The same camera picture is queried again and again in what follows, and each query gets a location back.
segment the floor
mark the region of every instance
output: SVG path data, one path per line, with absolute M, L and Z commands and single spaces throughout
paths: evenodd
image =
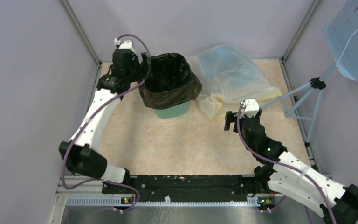
M 273 86 L 287 93 L 277 59 L 255 63 Z M 101 74 L 106 74 L 105 63 Z M 239 105 L 228 106 L 238 111 Z M 298 123 L 286 118 L 279 103 L 263 110 L 261 123 L 267 136 L 282 142 L 298 159 L 309 164 Z M 189 111 L 160 119 L 143 105 L 139 91 L 127 95 L 114 110 L 102 135 L 98 152 L 109 163 L 134 175 L 229 175 L 253 174 L 260 163 L 245 149 L 237 133 L 224 131 L 224 119 L 211 122 L 191 101 Z

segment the clear plastic bag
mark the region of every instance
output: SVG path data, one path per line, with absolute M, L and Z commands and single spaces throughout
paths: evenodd
M 224 103 L 240 103 L 251 98 L 261 102 L 281 95 L 279 88 L 271 86 L 266 75 L 236 45 L 215 46 L 188 62 L 203 86 L 197 102 L 211 120 Z

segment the tripod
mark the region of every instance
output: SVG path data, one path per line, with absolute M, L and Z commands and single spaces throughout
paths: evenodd
M 303 119 L 303 120 L 310 120 L 311 121 L 311 126 L 310 129 L 308 131 L 308 136 L 307 136 L 307 140 L 305 141 L 305 147 L 310 146 L 310 139 L 312 136 L 312 132 L 314 129 L 314 125 L 315 125 L 315 120 L 316 120 L 316 116 L 317 116 L 317 111 L 319 109 L 319 104 L 320 104 L 320 99 L 322 98 L 322 94 L 323 94 L 323 90 L 326 88 L 326 84 L 324 83 L 325 79 L 327 79 L 327 77 L 329 77 L 329 75 L 336 69 L 336 63 L 334 62 L 329 68 L 328 70 L 326 70 L 326 72 L 318 78 L 313 78 L 310 80 L 309 83 L 298 87 L 295 90 L 292 90 L 288 93 L 286 93 L 285 95 L 279 97 L 278 99 L 271 101 L 269 103 L 267 103 L 266 105 L 262 106 L 261 109 L 264 109 L 276 102 L 281 102 L 283 109 L 285 110 L 285 116 L 286 117 L 292 117 L 292 118 L 296 118 L 296 119 Z M 303 90 L 303 89 L 308 89 L 302 96 L 297 96 L 295 97 L 295 101 L 296 103 L 293 105 L 293 107 L 288 110 L 285 103 L 282 101 L 284 98 L 293 95 L 294 93 Z M 311 93 L 316 90 L 319 89 L 319 93 L 317 96 L 317 101 L 315 104 L 315 108 L 314 108 L 314 112 L 312 115 L 312 118 L 309 117 L 302 117 L 302 116 L 296 116 L 293 115 L 293 112 L 311 95 Z

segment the black clamp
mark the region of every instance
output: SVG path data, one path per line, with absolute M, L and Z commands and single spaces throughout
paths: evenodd
M 326 88 L 326 83 L 324 83 L 324 81 L 320 81 L 319 79 L 320 77 L 318 78 L 313 78 L 310 80 L 311 82 L 311 87 L 314 88 L 314 89 L 324 89 Z

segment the gray wall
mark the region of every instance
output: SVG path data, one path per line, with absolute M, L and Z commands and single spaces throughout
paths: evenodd
M 95 73 L 59 1 L 0 0 L 0 224 L 46 222 Z
M 314 0 L 70 0 L 98 56 L 110 61 L 113 39 L 141 37 L 153 55 L 190 56 L 235 43 L 252 57 L 283 56 Z
M 299 86 L 318 77 L 334 62 L 323 35 L 346 1 L 326 0 L 317 10 L 293 55 L 288 60 L 289 72 Z M 334 180 L 358 186 L 358 81 L 351 81 L 336 70 L 327 80 L 312 144 L 323 172 Z M 316 94 L 302 105 L 306 115 L 314 108 Z

